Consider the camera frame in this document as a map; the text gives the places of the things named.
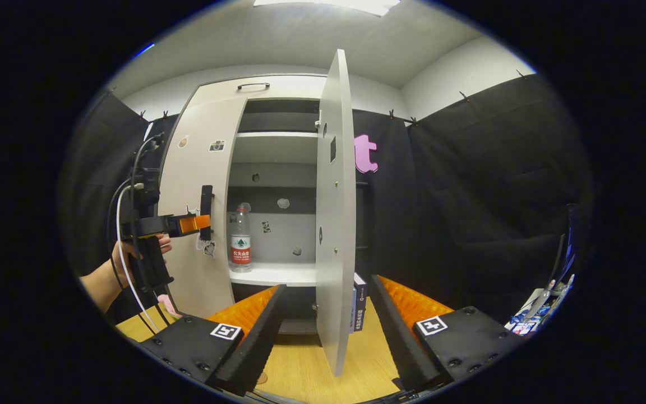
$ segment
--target white wall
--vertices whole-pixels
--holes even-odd
[[[473,39],[441,56],[403,85],[403,99],[412,117],[422,120],[493,85],[535,71],[487,36]]]
[[[144,113],[149,121],[163,117],[164,111],[169,115],[181,112],[193,91],[205,82],[235,79],[236,77],[253,76],[258,74],[327,74],[328,70],[307,66],[288,65],[245,65],[230,66],[207,71],[191,72],[183,76],[139,90],[122,99],[136,113]],[[409,117],[408,108],[403,100],[403,93],[390,85],[382,84],[364,77],[350,77],[350,92],[352,107],[372,112],[388,113],[394,109],[397,117]]]

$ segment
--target water bottle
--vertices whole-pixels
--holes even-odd
[[[236,221],[231,226],[231,271],[235,273],[251,271],[251,227],[246,205],[238,205]]]

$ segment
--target open cabinet door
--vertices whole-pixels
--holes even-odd
[[[213,253],[198,250],[198,235],[190,235],[172,238],[172,250],[164,256],[174,278],[169,289],[177,309],[202,319],[234,303],[226,251],[226,199],[244,105],[246,97],[238,97],[186,108],[174,128],[161,172],[158,215],[186,214],[186,205],[200,209],[201,187],[213,186]]]
[[[356,159],[345,53],[323,87],[316,176],[316,326],[334,376],[348,348],[356,262]]]

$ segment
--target ceiling light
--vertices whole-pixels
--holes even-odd
[[[253,6],[267,6],[269,4],[282,3],[330,4],[333,6],[354,8],[355,10],[371,13],[372,15],[384,16],[390,8],[400,3],[400,0],[256,0]]]

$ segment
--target pink letter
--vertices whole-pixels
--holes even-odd
[[[356,146],[356,169],[360,172],[376,172],[377,163],[370,163],[370,150],[377,150],[377,145],[369,141],[367,135],[357,136],[353,144]]]

